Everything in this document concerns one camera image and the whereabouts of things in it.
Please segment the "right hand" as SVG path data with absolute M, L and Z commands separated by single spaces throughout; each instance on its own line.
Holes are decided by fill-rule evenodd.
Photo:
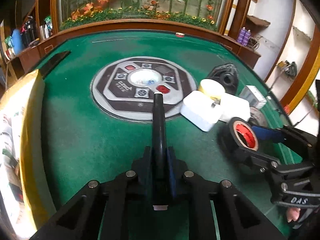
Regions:
M 300 208 L 298 207 L 289 207 L 286 211 L 287 222 L 296 222 L 300 217 Z

